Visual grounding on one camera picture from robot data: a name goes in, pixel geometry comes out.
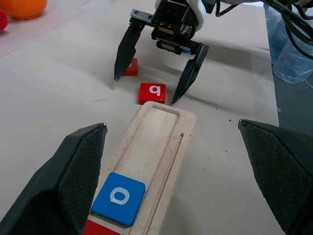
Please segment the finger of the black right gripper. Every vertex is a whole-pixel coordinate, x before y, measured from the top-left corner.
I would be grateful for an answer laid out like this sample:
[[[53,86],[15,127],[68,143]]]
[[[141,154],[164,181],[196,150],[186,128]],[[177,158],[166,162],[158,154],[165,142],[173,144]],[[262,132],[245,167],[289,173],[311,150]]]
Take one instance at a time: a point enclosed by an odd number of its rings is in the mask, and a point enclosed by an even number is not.
[[[132,23],[125,32],[117,50],[114,80],[118,81],[129,67],[135,53],[135,45],[143,30],[143,24]]]
[[[196,80],[203,61],[207,55],[208,49],[209,46],[200,44],[197,47],[195,57],[187,62],[172,98],[172,104],[175,104]]]

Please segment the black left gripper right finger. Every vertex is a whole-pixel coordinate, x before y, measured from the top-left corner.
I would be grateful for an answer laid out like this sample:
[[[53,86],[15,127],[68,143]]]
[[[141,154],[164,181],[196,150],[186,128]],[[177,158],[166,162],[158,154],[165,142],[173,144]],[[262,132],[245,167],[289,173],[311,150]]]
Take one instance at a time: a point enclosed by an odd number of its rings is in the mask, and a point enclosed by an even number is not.
[[[283,127],[242,119],[254,178],[286,235],[313,235],[313,140]]]

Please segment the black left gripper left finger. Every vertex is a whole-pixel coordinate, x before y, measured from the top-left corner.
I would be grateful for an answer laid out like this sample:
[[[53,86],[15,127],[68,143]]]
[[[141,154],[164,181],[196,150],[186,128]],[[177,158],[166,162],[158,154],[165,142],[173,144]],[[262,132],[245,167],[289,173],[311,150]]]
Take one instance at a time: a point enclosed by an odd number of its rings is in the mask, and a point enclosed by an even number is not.
[[[106,133],[106,124],[98,123],[67,135],[0,221],[0,235],[82,235]]]

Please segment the red letter o block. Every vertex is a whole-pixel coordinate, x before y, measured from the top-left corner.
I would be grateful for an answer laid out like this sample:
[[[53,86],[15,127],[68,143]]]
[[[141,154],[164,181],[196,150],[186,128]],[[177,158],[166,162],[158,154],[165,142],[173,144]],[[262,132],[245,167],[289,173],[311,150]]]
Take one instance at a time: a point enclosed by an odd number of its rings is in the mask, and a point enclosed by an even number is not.
[[[138,74],[138,60],[137,58],[132,59],[128,68],[123,73],[123,76],[137,76]]]

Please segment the red letter b block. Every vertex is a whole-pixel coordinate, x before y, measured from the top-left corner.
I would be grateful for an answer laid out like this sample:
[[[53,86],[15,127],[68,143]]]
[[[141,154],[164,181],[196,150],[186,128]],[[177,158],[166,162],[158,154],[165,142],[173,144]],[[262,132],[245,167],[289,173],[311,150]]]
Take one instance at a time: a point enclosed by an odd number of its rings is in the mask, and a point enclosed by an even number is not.
[[[166,85],[158,83],[141,83],[138,93],[138,103],[143,105],[148,101],[165,104]]]

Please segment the red letter r block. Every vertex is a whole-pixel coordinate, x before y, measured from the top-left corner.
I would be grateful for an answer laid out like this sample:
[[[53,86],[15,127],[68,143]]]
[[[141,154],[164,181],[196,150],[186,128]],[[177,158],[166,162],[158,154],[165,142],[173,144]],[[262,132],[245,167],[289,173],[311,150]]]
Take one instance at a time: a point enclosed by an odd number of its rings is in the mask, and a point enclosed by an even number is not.
[[[87,220],[83,235],[122,235],[91,220]]]

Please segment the blue letter o block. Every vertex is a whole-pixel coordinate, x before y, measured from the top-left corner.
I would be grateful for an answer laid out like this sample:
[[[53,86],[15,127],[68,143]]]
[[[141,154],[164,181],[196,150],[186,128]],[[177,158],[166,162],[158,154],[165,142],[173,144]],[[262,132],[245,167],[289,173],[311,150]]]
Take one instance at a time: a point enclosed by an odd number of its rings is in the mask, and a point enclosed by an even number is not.
[[[111,172],[99,191],[91,211],[125,227],[131,227],[145,195],[145,184]]]

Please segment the long wooden tray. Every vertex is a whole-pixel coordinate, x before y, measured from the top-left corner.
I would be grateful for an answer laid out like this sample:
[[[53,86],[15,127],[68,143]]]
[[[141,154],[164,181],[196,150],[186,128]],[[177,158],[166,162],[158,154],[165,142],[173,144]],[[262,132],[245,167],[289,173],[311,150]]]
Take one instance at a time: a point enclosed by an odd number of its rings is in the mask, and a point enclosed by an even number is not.
[[[103,159],[92,202],[111,172],[143,182],[145,195],[135,221],[125,227],[92,211],[88,220],[122,235],[159,235],[195,123],[194,113],[145,103],[116,150]]]

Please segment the clear plastic bag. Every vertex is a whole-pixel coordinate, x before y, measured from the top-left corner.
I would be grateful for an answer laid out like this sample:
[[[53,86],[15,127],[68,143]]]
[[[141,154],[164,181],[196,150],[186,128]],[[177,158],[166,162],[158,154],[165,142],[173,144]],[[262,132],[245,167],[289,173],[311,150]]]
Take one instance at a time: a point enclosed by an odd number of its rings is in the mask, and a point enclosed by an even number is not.
[[[313,73],[313,60],[300,53],[291,43],[279,12],[264,5],[273,72],[289,83],[302,83]]]

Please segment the orange bowl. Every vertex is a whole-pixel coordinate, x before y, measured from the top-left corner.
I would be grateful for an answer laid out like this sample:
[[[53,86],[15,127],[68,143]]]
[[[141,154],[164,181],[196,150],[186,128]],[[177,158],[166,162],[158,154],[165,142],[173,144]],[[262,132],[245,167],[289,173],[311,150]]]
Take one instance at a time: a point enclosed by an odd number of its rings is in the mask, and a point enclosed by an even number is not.
[[[40,17],[46,6],[47,0],[0,0],[0,11],[18,21]]]

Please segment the red toy strawberry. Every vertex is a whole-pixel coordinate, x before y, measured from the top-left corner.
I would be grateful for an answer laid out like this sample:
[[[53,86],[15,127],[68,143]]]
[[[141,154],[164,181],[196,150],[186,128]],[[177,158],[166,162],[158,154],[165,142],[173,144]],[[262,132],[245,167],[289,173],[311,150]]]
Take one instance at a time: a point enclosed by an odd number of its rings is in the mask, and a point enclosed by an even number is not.
[[[8,26],[8,17],[5,13],[0,11],[0,32],[5,30],[7,26]]]

